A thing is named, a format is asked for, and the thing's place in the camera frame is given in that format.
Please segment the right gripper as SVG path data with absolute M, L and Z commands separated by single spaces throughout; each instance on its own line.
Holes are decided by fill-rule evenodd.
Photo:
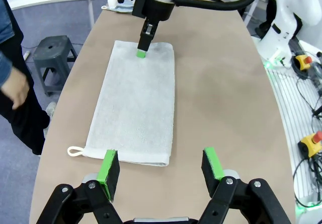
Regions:
M 158 23 L 169 19 L 174 6 L 174 4 L 156 0 L 135 0 L 132 15 L 145 19 L 137 47 L 137 57 L 145 58 L 155 36 Z

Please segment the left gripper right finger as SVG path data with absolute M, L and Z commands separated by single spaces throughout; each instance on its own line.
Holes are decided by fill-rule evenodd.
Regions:
M 225 175 L 213 147 L 203 150 L 201 169 L 211 200 L 198 223 L 223 223 L 229 209 L 237 209 L 248 223 L 291 223 L 268 182 L 245 183 Z

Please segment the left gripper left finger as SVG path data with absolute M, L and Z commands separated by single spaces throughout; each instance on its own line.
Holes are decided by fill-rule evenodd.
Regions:
M 93 213 L 97 223 L 122 223 L 112 205 L 119 173 L 118 152 L 107 150 L 97 177 L 77 188 L 55 187 L 37 223 L 79 223 L 86 213 Z

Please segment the person's right hand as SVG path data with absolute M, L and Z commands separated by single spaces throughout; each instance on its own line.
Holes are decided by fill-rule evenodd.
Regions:
M 29 89 L 26 76 L 15 67 L 12 67 L 9 77 L 1 86 L 1 92 L 13 102 L 13 110 L 23 105 Z

